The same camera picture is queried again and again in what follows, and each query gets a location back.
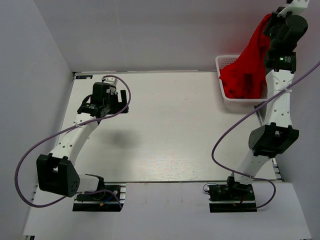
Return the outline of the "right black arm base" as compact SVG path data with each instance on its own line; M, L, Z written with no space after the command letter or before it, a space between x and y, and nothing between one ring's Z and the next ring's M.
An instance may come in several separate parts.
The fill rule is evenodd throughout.
M207 183L204 193L209 195L211 213L249 213L256 212L256 198L251 184L235 181L233 176L227 178L226 184Z

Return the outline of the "red t shirt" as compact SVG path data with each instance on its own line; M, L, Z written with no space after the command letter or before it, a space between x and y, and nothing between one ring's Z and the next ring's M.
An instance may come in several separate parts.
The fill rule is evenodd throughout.
M241 99L259 99L266 85L264 59L270 40L263 32L270 18L270 13L263 18L238 59L220 72L223 86L237 86L242 90Z

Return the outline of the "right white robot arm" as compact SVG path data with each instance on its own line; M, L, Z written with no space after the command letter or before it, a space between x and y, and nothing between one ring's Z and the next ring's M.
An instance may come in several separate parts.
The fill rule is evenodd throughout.
M267 97L271 98L282 89L285 92L266 105L261 127L253 130L248 139L249 152L235 173L227 179L226 195L236 200L251 188L253 178L269 161L287 150L299 137L293 129L290 114L292 83L297 68L295 48L306 33L308 23L292 11L281 13L280 7L271 14L264 35L270 40L264 66L266 68Z

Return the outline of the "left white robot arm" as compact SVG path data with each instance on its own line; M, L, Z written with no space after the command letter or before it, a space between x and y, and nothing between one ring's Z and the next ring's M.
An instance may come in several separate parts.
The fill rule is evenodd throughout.
M75 163L90 134L100 124L101 118L129 111L126 91L117 92L117 82L114 77L95 82L92 94L83 99L77 110L74 128L68 130L47 155L41 154L37 158L40 190L64 197L88 192L96 200L105 196L103 178L94 174L79 175Z

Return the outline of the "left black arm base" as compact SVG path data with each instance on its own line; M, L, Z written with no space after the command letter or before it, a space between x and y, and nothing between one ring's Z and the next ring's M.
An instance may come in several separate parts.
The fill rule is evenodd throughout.
M96 194L77 194L73 202L73 212L120 212L125 203L125 183L105 183L111 191Z

